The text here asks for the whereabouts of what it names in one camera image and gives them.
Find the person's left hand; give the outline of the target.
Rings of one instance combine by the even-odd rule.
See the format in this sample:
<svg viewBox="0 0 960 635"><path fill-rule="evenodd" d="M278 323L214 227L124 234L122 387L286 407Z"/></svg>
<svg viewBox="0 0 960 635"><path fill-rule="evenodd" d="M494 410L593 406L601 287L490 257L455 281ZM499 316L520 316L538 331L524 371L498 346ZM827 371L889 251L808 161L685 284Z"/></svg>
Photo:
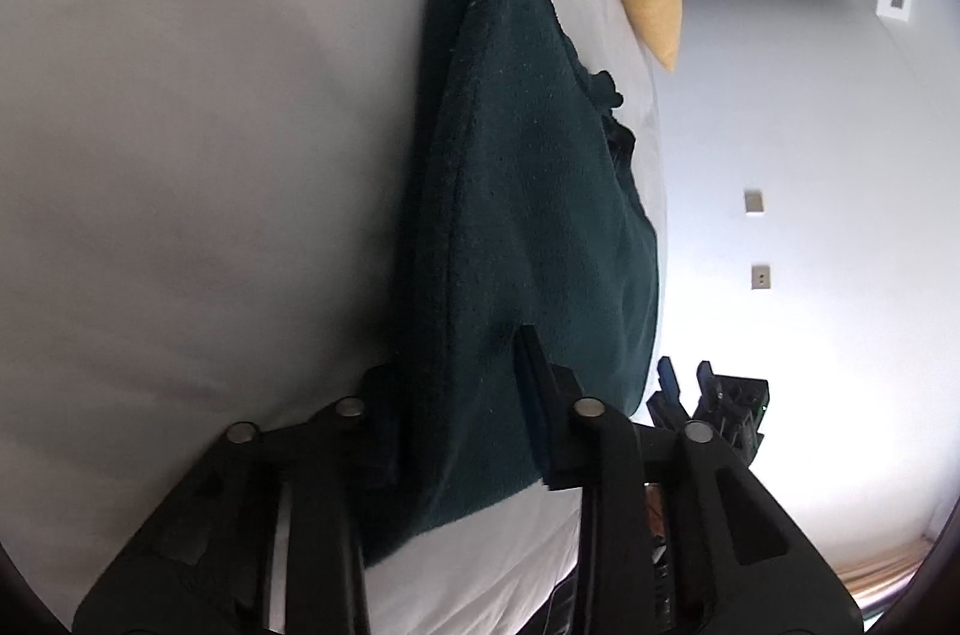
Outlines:
<svg viewBox="0 0 960 635"><path fill-rule="evenodd" d="M652 539L663 543L665 541L665 520L661 488L654 482L647 482L644 486L644 497L646 497L647 526L651 531Z"/></svg>

